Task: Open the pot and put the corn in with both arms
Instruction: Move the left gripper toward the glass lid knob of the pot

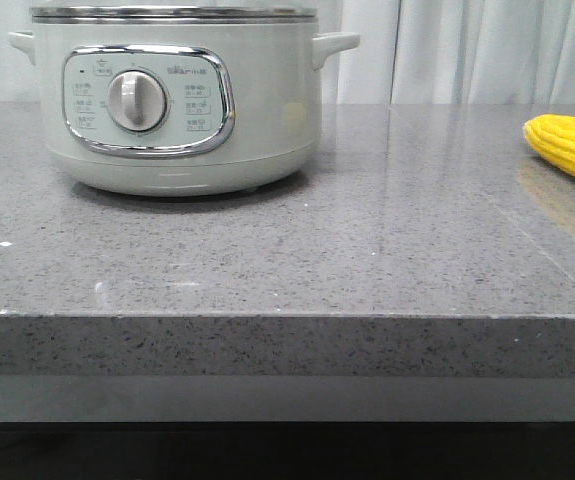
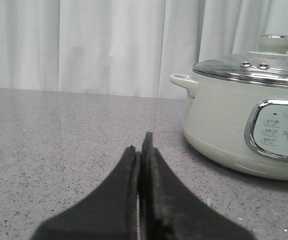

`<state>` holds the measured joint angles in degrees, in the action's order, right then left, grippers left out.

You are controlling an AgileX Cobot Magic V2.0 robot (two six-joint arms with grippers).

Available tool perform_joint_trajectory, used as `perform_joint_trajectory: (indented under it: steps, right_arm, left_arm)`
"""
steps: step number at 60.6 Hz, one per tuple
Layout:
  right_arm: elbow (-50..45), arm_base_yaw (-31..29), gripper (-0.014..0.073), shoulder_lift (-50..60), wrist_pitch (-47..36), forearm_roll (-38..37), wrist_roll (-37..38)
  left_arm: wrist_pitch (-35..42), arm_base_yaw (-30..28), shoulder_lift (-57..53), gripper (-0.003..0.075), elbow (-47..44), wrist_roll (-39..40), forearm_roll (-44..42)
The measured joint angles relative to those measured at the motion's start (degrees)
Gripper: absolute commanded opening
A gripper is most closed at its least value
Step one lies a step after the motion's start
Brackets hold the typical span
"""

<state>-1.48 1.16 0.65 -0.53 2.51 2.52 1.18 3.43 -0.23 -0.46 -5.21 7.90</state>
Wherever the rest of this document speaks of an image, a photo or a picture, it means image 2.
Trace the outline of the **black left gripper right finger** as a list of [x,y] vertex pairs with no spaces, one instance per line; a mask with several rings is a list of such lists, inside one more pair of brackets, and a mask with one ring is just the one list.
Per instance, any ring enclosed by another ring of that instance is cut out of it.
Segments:
[[147,132],[139,175],[143,240],[253,240],[247,229],[196,197],[174,174]]

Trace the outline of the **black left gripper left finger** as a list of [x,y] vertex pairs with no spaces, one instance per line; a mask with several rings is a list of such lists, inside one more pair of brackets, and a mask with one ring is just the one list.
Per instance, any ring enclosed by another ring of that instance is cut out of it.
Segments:
[[34,240],[135,240],[140,154],[133,146],[87,197],[43,222]]

